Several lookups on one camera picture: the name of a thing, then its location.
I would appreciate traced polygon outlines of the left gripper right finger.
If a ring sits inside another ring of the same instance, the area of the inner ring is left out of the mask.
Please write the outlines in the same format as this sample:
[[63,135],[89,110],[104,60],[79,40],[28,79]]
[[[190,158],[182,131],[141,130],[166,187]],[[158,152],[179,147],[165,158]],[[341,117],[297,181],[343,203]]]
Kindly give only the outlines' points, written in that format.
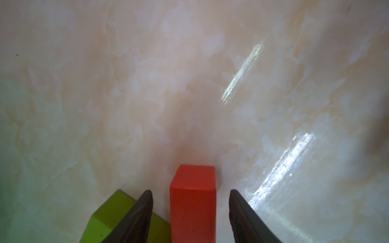
[[230,192],[229,219],[236,243],[281,243],[236,189]]

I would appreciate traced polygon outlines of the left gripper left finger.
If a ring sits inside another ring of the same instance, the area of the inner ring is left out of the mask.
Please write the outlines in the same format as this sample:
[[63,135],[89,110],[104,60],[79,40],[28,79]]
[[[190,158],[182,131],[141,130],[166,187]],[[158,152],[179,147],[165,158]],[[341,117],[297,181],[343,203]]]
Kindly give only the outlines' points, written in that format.
[[146,243],[153,204],[152,191],[146,190],[102,243]]

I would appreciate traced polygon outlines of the green block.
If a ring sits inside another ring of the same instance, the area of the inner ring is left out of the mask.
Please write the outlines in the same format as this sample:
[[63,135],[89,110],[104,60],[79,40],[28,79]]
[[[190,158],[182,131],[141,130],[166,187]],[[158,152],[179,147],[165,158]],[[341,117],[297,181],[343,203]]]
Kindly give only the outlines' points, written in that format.
[[[123,191],[117,190],[90,217],[80,242],[102,242],[124,218],[135,202],[135,199]],[[147,241],[149,243],[171,242],[171,225],[155,213],[151,217]]]

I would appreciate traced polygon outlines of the red block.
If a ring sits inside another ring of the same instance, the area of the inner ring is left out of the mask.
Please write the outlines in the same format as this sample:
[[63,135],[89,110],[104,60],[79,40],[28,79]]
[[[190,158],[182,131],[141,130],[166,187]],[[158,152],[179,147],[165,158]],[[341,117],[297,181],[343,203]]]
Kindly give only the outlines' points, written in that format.
[[180,165],[170,184],[171,242],[216,242],[216,172]]

